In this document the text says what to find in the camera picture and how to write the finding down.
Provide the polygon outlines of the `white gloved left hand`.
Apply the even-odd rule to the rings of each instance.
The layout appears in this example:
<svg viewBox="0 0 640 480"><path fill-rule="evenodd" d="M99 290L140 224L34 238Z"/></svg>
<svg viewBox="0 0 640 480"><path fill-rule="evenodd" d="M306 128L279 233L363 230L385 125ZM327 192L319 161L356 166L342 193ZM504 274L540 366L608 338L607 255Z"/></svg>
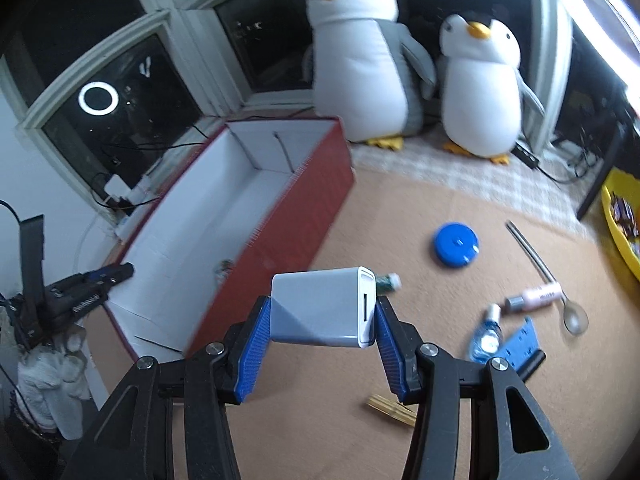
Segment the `white gloved left hand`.
<svg viewBox="0 0 640 480"><path fill-rule="evenodd" d="M84 402L91 399L81 351L85 340L85 329L73 325L18 360L16 404L44 434L58 431L70 441L84 434Z"/></svg>

